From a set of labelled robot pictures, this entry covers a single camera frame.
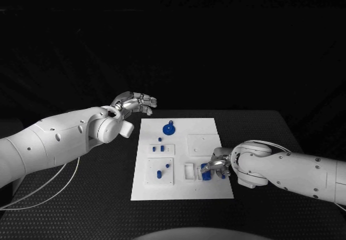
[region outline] black background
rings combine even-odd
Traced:
[[[317,1],[3,6],[1,118],[27,127],[130,90],[160,109],[277,110],[304,152],[344,160],[344,16]]]

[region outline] robotic hand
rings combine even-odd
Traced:
[[[284,150],[272,154],[265,144]],[[268,181],[281,189],[307,197],[346,205],[346,162],[292,153],[269,142],[251,140],[233,149],[213,150],[210,161],[200,169],[210,169],[219,177],[230,175],[229,166],[238,176],[238,183],[254,189]]]
[[[134,125],[124,119],[132,112],[151,115],[155,106],[154,97],[127,91],[109,106],[50,116],[0,139],[0,188],[26,174],[66,164],[118,134],[128,138]]]

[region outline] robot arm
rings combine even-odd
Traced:
[[[0,139],[0,188],[26,174],[66,164],[118,134],[128,138],[134,125],[124,119],[131,112],[151,115],[148,106],[157,106],[155,98],[124,92],[111,106],[50,116]]]
[[[232,166],[238,183],[251,189],[269,181],[287,191],[346,205],[346,162],[287,151],[272,154],[266,145],[251,141],[213,153],[202,172],[212,168],[225,172]]]

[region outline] dark table surface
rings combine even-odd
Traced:
[[[346,221],[333,203],[284,191],[271,183],[249,189],[238,185],[233,172],[229,180],[235,199],[130,201],[141,118],[215,118],[223,147],[262,140],[303,152],[275,111],[155,110],[150,117],[132,114],[127,119],[134,124],[131,137],[118,136],[81,157],[75,178],[47,203],[6,212],[0,239],[132,239],[183,227],[225,228],[279,240],[346,239]],[[76,161],[14,207],[49,198],[66,184],[75,166]],[[27,175],[14,198],[29,194],[59,168]]]

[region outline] blue object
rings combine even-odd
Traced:
[[[203,163],[200,165],[200,169],[203,169],[204,165],[207,165],[207,163]],[[202,180],[209,181],[210,179],[212,179],[212,175],[210,175],[210,170],[209,170],[207,172],[202,173]]]
[[[157,178],[160,179],[163,177],[163,173],[161,173],[161,171],[158,170],[157,171]]]
[[[163,133],[166,135],[171,135],[176,132],[176,128],[173,126],[173,121],[170,120],[167,125],[163,126]]]

